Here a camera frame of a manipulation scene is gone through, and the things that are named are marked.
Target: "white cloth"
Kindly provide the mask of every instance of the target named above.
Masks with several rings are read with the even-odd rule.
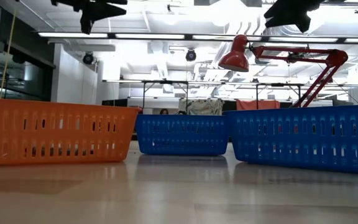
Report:
[[[188,115],[222,115],[222,100],[189,100]],[[179,101],[179,111],[186,111],[186,99]]]

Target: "ceiling pipe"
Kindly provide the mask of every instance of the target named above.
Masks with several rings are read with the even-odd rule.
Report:
[[[146,24],[147,31],[151,32],[152,30],[150,28],[149,18],[147,18],[145,9],[142,10],[142,16],[143,16],[144,23]]]

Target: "person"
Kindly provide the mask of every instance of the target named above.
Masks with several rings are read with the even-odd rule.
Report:
[[[168,115],[169,113],[168,113],[168,110],[167,110],[167,109],[162,109],[162,110],[160,111],[160,114]]]

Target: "orange basket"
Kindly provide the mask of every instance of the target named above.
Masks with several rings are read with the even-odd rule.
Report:
[[[119,162],[136,108],[0,100],[0,165]]]

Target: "black ceiling fixture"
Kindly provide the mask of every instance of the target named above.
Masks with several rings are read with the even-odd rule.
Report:
[[[188,62],[193,62],[196,60],[196,58],[197,58],[197,55],[196,55],[196,52],[194,51],[194,49],[189,49],[186,54],[186,60]]]
[[[113,6],[112,4],[128,4],[127,0],[51,0],[51,3],[54,6],[57,6],[58,3],[66,4],[73,6],[75,12],[82,10],[81,16],[81,31],[84,34],[90,34],[93,24],[95,21],[114,17],[122,16],[127,13],[126,10],[121,9],[120,7]]]
[[[82,59],[85,65],[92,65],[94,62],[93,52],[85,53],[84,58]]]
[[[306,32],[310,27],[310,17],[307,12],[314,11],[326,0],[277,0],[265,13],[266,27],[284,25],[296,25],[301,32]],[[327,0],[331,3],[343,3],[346,0]]]

